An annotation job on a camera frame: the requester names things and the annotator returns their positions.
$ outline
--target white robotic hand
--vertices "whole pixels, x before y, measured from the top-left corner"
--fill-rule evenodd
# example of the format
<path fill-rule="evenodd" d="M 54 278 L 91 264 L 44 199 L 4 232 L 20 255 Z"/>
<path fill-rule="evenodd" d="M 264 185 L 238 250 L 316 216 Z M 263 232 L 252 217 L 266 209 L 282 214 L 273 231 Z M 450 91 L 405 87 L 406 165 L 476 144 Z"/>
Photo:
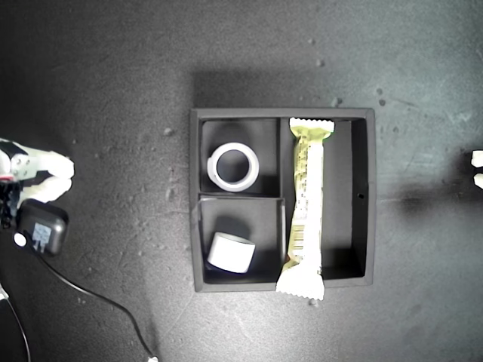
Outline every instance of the white robotic hand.
<path fill-rule="evenodd" d="M 0 139 L 0 180 L 16 182 L 33 179 L 39 171 L 47 171 L 52 176 L 39 185 L 23 188 L 17 207 L 27 198 L 47 203 L 69 191 L 74 163 L 56 152 L 32 149 Z"/>
<path fill-rule="evenodd" d="M 476 168 L 483 167 L 483 151 L 473 151 L 471 164 Z M 483 189 L 483 173 L 475 175 L 475 185 Z"/>

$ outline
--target black cable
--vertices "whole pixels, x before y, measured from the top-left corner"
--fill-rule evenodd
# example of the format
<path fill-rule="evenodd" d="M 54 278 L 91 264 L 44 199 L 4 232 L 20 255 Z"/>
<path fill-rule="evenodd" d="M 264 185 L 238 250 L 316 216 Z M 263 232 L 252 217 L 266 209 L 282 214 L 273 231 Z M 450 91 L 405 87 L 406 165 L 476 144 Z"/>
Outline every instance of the black cable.
<path fill-rule="evenodd" d="M 50 273 L 52 273 L 53 275 L 55 275 L 63 283 L 67 284 L 69 287 L 74 288 L 75 290 L 77 290 L 77 291 L 79 291 L 79 292 L 81 292 L 83 294 L 86 294 L 88 296 L 93 296 L 94 298 L 98 298 L 98 299 L 102 300 L 103 302 L 105 302 L 107 304 L 110 304 L 113 307 L 116 307 L 117 309 L 123 311 L 129 317 L 129 319 L 131 320 L 131 323 L 133 324 L 134 329 L 136 330 L 137 338 L 140 340 L 141 345 L 143 345 L 144 350 L 146 351 L 146 353 L 149 355 L 150 358 L 154 357 L 154 354 L 151 352 L 151 350 L 149 349 L 148 345 L 144 341 L 143 336 L 141 335 L 141 331 L 139 329 L 139 326 L 137 325 L 136 319 L 134 318 L 134 316 L 131 314 L 130 311 L 128 311 L 122 305 L 114 302 L 113 300 L 108 299 L 105 296 L 101 296 L 100 294 L 97 294 L 95 292 L 91 292 L 90 290 L 84 289 L 83 287 L 80 287 L 76 283 L 73 283 L 69 279 L 65 278 L 63 275 L 61 275 L 61 273 L 59 273 L 57 270 L 55 270 L 54 267 L 52 267 L 48 262 L 46 262 L 45 259 L 39 253 L 37 253 L 37 250 L 35 250 L 34 247 L 33 247 L 33 244 L 34 243 L 32 243 L 31 237 L 28 236 L 26 232 L 24 232 L 23 234 L 25 236 L 27 236 L 27 238 L 29 239 L 29 241 L 30 241 L 29 242 L 29 246 L 30 246 L 30 249 L 32 250 L 32 252 L 34 253 L 34 255 L 37 256 L 37 259 L 40 261 L 40 263 L 45 268 L 47 268 Z"/>
<path fill-rule="evenodd" d="M 8 305 L 10 306 L 10 309 L 12 310 L 12 313 L 14 314 L 15 319 L 17 320 L 18 327 L 20 328 L 20 332 L 22 333 L 23 341 L 25 342 L 25 349 L 26 349 L 26 352 L 27 352 L 27 360 L 28 360 L 28 362 L 31 362 L 32 360 L 30 359 L 29 342 L 27 341 L 27 336 L 25 334 L 25 331 L 23 330 L 22 323 L 20 322 L 20 319 L 18 318 L 18 315 L 15 312 L 15 308 L 12 305 L 12 303 L 10 302 L 10 299 L 7 298 L 6 301 L 7 301 Z"/>

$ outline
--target white tape roll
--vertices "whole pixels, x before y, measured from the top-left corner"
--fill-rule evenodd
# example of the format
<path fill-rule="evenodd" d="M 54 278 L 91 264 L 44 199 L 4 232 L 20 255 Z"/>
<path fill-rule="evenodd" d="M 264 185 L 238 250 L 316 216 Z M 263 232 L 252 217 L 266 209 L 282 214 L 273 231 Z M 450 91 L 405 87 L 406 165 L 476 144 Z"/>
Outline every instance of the white tape roll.
<path fill-rule="evenodd" d="M 254 255 L 255 244 L 238 236 L 217 232 L 208 262 L 233 273 L 246 273 Z"/>
<path fill-rule="evenodd" d="M 218 161 L 221 156 L 229 151 L 240 151 L 248 159 L 247 175 L 236 183 L 228 183 L 218 174 Z M 218 187 L 228 192 L 240 192 L 248 189 L 257 180 L 258 172 L 260 171 L 260 164 L 258 163 L 257 155 L 252 149 L 243 143 L 225 143 L 218 147 L 215 152 L 208 159 L 208 177 Z"/>

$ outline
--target yellow wrapper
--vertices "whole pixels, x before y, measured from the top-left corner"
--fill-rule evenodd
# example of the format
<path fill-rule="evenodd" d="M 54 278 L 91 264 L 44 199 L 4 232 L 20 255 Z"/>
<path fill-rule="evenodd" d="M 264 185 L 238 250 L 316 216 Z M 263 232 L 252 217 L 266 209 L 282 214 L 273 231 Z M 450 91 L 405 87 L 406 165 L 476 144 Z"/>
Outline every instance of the yellow wrapper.
<path fill-rule="evenodd" d="M 334 132 L 332 121 L 291 118 L 295 146 L 296 204 L 288 257 L 277 282 L 277 291 L 323 300 L 321 233 L 323 200 L 323 140 Z"/>

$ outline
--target gray table surface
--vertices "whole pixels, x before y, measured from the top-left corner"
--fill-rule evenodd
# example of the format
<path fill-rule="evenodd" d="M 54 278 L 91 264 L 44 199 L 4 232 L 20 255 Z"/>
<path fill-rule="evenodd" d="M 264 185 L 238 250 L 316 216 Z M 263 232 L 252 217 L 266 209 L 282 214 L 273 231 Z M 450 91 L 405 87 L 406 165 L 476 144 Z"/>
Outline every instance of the gray table surface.
<path fill-rule="evenodd" d="M 163 361 L 478 361 L 482 18 L 477 0 L 3 1 L 0 134 L 75 160 L 57 203 L 70 238 L 51 262 L 132 309 Z M 189 110 L 337 98 L 376 110 L 374 285 L 317 306 L 195 294 Z M 0 273 L 34 361 L 145 361 L 121 313 L 8 235 Z M 5 305 L 0 321 L 2 360 L 24 360 Z"/>

